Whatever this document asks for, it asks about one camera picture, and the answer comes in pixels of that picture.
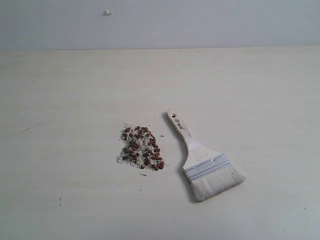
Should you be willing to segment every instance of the wooden handle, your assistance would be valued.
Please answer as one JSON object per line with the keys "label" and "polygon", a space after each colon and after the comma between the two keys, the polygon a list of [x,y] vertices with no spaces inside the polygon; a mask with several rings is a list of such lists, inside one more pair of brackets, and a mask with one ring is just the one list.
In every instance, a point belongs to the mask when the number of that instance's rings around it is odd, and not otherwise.
{"label": "wooden handle", "polygon": [[169,110],[167,115],[175,130],[179,133],[180,137],[185,141],[185,143],[188,145],[190,142],[192,142],[194,138],[191,136],[191,133],[178,113],[175,110]]}

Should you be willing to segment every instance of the wall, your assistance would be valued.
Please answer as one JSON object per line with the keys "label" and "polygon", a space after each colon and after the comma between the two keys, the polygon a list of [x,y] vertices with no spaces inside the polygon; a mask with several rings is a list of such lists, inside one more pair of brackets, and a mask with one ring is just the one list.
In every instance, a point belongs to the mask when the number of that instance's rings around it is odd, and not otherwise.
{"label": "wall", "polygon": [[0,50],[318,44],[319,0],[0,1]]}

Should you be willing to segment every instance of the scratch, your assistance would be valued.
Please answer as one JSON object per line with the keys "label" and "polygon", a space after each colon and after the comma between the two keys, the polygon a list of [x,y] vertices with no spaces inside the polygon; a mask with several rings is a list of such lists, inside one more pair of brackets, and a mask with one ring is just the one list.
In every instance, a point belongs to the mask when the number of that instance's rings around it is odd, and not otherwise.
{"label": "scratch", "polygon": [[33,128],[35,128],[35,127],[39,127],[39,126],[42,125],[42,124],[43,124],[43,123],[38,123],[38,124],[36,124],[36,125],[34,125],[34,126],[32,126],[32,127],[29,127],[29,128],[27,128],[27,129],[25,129],[25,130],[22,130],[21,132],[28,131],[28,130],[33,129]]}

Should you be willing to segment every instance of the light wooden table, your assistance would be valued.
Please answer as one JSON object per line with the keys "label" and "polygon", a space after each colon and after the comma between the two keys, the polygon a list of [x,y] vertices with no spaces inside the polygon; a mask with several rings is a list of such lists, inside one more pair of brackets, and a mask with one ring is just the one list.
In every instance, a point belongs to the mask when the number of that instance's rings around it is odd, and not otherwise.
{"label": "light wooden table", "polygon": [[[247,180],[194,203],[168,109]],[[117,164],[123,123],[170,166]],[[319,125],[320,46],[1,52],[0,239],[320,239]]]}

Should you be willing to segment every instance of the white bristles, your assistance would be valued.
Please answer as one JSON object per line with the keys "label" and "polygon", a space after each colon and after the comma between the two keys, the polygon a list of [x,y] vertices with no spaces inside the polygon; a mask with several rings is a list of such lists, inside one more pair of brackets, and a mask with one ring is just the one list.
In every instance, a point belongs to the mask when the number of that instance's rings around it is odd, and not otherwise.
{"label": "white bristles", "polygon": [[195,199],[199,202],[218,195],[245,180],[231,165],[191,181]]}

